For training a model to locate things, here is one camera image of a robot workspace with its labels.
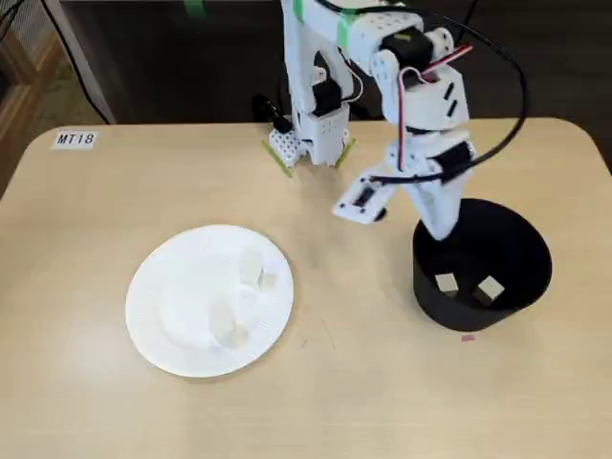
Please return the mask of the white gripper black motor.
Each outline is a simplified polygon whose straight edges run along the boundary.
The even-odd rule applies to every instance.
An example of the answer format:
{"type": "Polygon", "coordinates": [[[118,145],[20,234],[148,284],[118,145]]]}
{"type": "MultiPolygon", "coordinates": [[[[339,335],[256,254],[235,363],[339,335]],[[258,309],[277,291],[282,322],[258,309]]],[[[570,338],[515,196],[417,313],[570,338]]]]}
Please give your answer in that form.
{"type": "Polygon", "coordinates": [[[471,172],[458,171],[474,158],[467,130],[430,134],[404,134],[385,149],[386,186],[406,185],[405,190],[423,225],[436,240],[447,238],[459,219],[463,191],[471,172]],[[434,194],[425,187],[440,189],[434,194]]]}

